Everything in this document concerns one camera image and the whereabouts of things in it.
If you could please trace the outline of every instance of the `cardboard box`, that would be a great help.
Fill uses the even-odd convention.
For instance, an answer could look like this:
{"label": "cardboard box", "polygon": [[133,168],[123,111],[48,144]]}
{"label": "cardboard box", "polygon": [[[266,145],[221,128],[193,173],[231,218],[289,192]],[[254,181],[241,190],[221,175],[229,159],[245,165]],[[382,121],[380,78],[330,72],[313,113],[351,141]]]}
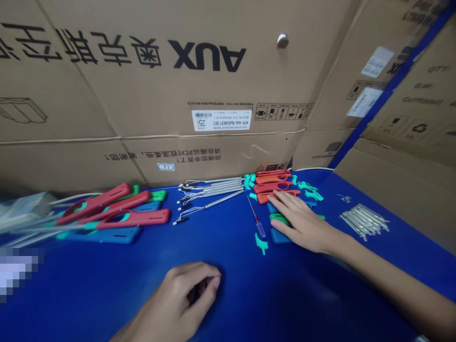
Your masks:
{"label": "cardboard box", "polygon": [[362,134],[456,167],[456,15],[420,56]]}
{"label": "cardboard box", "polygon": [[118,139],[20,143],[0,146],[0,192],[91,192],[122,182],[144,184],[136,156]]}
{"label": "cardboard box", "polygon": [[335,172],[456,255],[454,169],[359,139]]}
{"label": "cardboard box", "polygon": [[0,3],[0,142],[115,137],[36,2]]}
{"label": "cardboard box", "polygon": [[359,2],[39,0],[122,137],[303,129]]}
{"label": "cardboard box", "polygon": [[363,1],[307,129],[356,127],[447,4],[446,0]]}
{"label": "cardboard box", "polygon": [[353,129],[304,131],[293,154],[293,170],[327,167]]}
{"label": "cardboard box", "polygon": [[217,179],[263,170],[285,169],[300,133],[125,139],[150,184]]}

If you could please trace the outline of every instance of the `person's left hand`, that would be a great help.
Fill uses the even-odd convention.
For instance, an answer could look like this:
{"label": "person's left hand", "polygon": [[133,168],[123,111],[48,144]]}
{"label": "person's left hand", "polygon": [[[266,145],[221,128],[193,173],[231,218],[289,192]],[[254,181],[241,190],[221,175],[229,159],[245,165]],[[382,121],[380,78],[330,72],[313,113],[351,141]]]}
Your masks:
{"label": "person's left hand", "polygon": [[[184,342],[215,301],[221,273],[201,261],[172,268],[138,314],[111,342]],[[199,299],[191,305],[196,292]]]}

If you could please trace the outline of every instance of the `hand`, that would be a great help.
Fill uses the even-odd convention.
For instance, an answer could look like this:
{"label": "hand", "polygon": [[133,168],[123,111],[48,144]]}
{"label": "hand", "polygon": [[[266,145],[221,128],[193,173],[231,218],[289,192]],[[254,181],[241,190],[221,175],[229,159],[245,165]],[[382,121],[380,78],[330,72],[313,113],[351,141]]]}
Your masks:
{"label": "hand", "polygon": [[[201,261],[172,268],[138,314],[111,342],[184,342],[215,301],[219,270]],[[196,292],[199,299],[191,305]]]}
{"label": "hand", "polygon": [[274,194],[280,201],[271,196],[267,198],[290,221],[294,229],[275,219],[271,225],[297,245],[312,252],[333,255],[340,240],[348,237],[319,218],[302,199],[282,191],[274,190]]}

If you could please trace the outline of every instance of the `screwdriver handle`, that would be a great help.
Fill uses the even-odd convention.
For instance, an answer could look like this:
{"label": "screwdriver handle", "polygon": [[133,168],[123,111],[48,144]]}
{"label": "screwdriver handle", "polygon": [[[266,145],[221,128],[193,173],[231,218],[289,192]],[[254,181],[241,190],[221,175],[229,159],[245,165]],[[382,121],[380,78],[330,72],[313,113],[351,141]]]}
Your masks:
{"label": "screwdriver handle", "polygon": [[258,230],[258,236],[262,239],[266,238],[266,233],[263,228],[263,225],[261,224],[260,219],[257,216],[255,216],[255,225],[256,229]]}

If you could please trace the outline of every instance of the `screwdriver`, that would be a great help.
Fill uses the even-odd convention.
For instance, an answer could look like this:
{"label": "screwdriver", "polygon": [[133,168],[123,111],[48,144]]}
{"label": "screwdriver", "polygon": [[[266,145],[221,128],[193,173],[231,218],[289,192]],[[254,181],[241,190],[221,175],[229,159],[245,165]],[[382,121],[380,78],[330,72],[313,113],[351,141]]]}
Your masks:
{"label": "screwdriver", "polygon": [[260,236],[260,238],[264,239],[264,238],[266,238],[266,234],[265,234],[265,230],[263,229],[263,225],[261,224],[258,216],[255,214],[255,211],[253,210],[253,207],[252,207],[252,202],[250,202],[250,198],[248,196],[247,196],[247,199],[248,199],[248,203],[250,204],[250,207],[252,208],[253,216],[255,216],[255,225],[258,230],[258,235]]}

